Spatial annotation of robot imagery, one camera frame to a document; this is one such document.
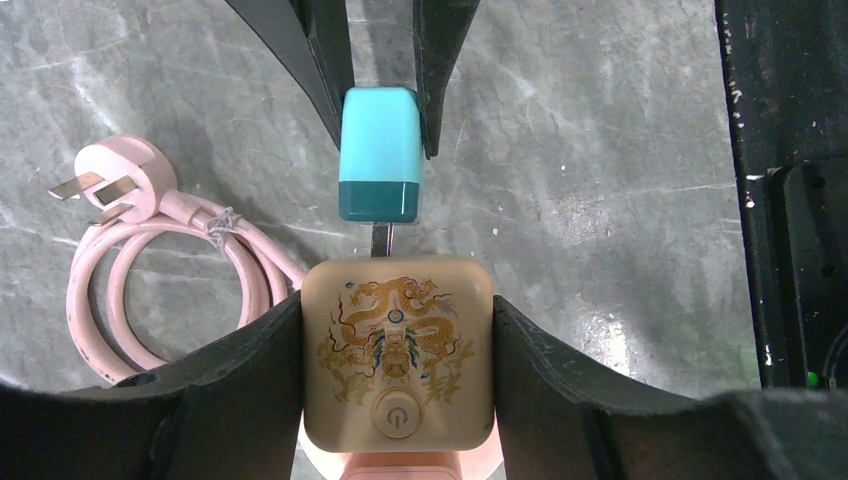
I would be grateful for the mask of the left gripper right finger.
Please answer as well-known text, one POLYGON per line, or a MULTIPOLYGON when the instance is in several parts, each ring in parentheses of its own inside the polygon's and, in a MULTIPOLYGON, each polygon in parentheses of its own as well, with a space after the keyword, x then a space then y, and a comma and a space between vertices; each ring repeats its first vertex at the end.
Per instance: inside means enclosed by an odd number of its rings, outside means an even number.
POLYGON ((847 394, 690 399, 635 381, 494 300, 499 438, 510 479, 843 479, 847 394))

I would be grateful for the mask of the round pink power socket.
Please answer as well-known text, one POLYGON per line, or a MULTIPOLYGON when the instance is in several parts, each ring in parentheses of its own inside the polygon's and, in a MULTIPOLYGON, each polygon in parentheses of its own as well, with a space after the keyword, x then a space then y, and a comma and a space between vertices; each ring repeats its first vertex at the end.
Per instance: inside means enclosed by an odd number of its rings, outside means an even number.
POLYGON ((316 447, 303 427, 298 443, 325 479, 487 479, 503 463, 497 425, 484 443, 464 451, 332 453, 316 447))

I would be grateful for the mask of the tan cube socket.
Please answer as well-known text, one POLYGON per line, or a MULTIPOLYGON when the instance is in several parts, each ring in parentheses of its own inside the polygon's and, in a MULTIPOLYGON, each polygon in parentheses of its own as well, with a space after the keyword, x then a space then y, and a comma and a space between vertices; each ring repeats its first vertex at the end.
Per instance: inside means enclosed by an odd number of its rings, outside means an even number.
POLYGON ((494 285, 451 255, 349 258, 300 290, 309 440, 334 452, 465 451, 495 423, 494 285))

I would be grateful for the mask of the teal cube adapter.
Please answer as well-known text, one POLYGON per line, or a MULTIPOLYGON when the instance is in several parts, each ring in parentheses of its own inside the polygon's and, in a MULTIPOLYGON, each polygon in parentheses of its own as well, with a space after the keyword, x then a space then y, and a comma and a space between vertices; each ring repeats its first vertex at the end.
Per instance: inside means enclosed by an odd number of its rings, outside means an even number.
POLYGON ((388 257, 394 227, 419 214, 423 142, 416 93, 406 87, 354 87, 344 97, 338 212, 371 226, 370 255, 388 257))

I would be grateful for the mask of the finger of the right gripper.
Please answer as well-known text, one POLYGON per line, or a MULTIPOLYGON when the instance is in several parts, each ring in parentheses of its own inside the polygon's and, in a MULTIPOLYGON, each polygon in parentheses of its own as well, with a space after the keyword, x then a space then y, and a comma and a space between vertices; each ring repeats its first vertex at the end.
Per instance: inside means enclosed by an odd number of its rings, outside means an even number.
POLYGON ((335 145, 354 86, 344 0, 227 0, 307 95, 335 145))
POLYGON ((414 0, 413 45, 425 156, 438 155, 448 84, 479 0, 414 0))

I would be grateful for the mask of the salmon cube plug adapter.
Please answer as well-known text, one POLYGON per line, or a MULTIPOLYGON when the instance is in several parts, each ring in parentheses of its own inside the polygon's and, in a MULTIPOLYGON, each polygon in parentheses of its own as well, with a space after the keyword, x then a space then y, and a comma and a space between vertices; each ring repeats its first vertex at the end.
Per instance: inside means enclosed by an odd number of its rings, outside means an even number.
POLYGON ((452 452, 355 453, 343 470, 343 480, 459 480, 452 452))

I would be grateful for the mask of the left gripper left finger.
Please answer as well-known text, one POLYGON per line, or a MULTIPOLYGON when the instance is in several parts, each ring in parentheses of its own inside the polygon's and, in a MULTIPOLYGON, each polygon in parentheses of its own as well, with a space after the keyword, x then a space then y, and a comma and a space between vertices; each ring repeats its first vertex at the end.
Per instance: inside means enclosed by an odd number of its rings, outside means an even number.
POLYGON ((304 405, 300 298, 109 388, 1 390, 5 479, 287 479, 304 405))

